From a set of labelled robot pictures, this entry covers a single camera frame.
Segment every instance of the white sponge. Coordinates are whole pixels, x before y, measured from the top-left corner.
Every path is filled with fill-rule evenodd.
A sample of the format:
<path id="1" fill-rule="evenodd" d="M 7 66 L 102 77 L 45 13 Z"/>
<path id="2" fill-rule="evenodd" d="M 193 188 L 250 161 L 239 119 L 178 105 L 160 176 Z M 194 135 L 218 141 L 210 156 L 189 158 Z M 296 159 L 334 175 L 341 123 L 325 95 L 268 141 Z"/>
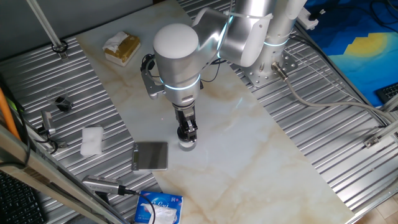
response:
<path id="1" fill-rule="evenodd" d="M 83 128 L 80 154 L 84 156 L 102 154 L 102 127 Z"/>

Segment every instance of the orange handle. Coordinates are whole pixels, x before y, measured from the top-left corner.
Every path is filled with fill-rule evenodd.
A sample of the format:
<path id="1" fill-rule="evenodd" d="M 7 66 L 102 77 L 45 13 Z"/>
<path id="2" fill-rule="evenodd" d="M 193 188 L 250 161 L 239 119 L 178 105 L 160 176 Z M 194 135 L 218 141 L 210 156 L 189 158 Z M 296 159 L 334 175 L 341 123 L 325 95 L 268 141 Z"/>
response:
<path id="1" fill-rule="evenodd" d="M 4 119 L 6 120 L 8 130 L 16 138 L 21 140 L 21 138 L 19 137 L 18 131 L 17 131 L 17 127 L 15 126 L 14 119 L 12 118 L 10 107 L 8 107 L 6 97 L 4 96 L 4 93 L 2 92 L 1 88 L 0 88 L 0 110 L 2 111 L 2 114 L 4 115 Z"/>

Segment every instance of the yellow pattern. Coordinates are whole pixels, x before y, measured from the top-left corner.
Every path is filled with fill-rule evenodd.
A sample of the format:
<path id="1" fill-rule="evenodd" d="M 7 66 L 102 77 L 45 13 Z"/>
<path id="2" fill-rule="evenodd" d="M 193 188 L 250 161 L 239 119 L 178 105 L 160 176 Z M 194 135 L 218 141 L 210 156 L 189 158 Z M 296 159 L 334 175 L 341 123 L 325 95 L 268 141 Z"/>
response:
<path id="1" fill-rule="evenodd" d="M 356 57 L 373 57 L 387 46 L 387 35 L 385 33 L 373 33 L 368 37 L 357 37 L 352 44 L 347 46 L 344 54 Z"/>

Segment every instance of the black clamp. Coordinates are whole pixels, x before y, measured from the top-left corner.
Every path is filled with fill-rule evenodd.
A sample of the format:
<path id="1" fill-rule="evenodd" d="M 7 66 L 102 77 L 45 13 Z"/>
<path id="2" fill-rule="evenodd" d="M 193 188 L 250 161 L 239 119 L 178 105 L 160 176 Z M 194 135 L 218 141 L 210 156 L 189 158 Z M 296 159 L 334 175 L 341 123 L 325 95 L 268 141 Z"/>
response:
<path id="1" fill-rule="evenodd" d="M 153 59 L 153 58 L 155 58 L 155 55 L 152 55 L 152 54 L 145 55 L 144 58 L 142 59 L 142 62 L 141 62 L 140 71 L 143 71 L 146 68 L 147 64 L 148 64 L 148 61 Z M 148 70 L 152 70 L 154 68 L 154 66 L 155 66 L 155 61 L 152 60 L 149 63 Z"/>

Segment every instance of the blue tissue box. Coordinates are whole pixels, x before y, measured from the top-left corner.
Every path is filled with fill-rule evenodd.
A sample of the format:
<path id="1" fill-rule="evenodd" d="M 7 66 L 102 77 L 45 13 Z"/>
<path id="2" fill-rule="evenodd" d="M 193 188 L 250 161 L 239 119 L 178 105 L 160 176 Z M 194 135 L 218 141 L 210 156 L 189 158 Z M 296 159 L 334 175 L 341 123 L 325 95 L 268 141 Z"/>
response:
<path id="1" fill-rule="evenodd" d="M 157 192 L 142 191 L 141 194 L 146 196 L 154 205 L 159 207 L 174 208 L 177 210 L 173 224 L 179 224 L 181 219 L 183 197 L 177 195 L 169 195 Z M 146 210 L 142 203 L 148 204 L 148 201 L 139 197 L 135 221 L 137 223 L 149 223 L 150 212 Z"/>

